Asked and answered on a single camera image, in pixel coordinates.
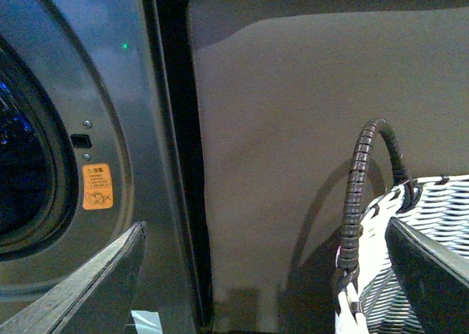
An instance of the wicker basket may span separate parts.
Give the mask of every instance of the wicker basket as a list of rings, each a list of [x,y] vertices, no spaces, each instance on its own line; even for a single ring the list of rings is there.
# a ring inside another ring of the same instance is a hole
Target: wicker basket
[[[362,212],[376,133],[388,148],[394,187]],[[392,127],[373,119],[361,131],[347,183],[334,277],[336,333],[424,332],[391,269],[385,242],[391,217],[469,257],[469,175],[411,179]]]

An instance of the basket handle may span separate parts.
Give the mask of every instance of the basket handle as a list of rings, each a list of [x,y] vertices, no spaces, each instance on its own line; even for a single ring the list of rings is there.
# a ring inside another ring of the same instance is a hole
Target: basket handle
[[[361,234],[361,214],[363,211],[363,194],[365,190],[366,172],[371,159],[372,144],[376,133],[383,138],[388,149],[393,170],[394,185],[406,184],[409,201],[414,200],[413,181],[404,166],[402,154],[392,126],[384,119],[372,119],[365,124],[358,137],[353,152],[347,192],[345,194],[340,253],[337,259],[338,268],[352,275],[350,281],[358,277],[358,241]]]

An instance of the washing machine door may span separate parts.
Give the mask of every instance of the washing machine door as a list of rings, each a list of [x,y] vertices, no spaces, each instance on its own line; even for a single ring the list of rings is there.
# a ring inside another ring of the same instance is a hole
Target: washing machine door
[[[177,152],[141,0],[0,4],[0,321],[145,220],[135,307],[160,312],[165,333],[194,333]]]

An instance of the warning sticker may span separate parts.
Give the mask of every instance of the warning sticker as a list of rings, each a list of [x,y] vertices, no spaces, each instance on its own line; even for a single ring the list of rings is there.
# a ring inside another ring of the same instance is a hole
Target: warning sticker
[[[84,209],[105,209],[113,205],[111,169],[106,163],[83,166]]]

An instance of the screw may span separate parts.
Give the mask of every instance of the screw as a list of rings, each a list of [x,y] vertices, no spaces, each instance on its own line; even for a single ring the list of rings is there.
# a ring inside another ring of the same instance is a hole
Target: screw
[[[85,120],[83,122],[83,126],[85,127],[85,129],[91,129],[93,127],[93,123],[91,123],[89,120]]]

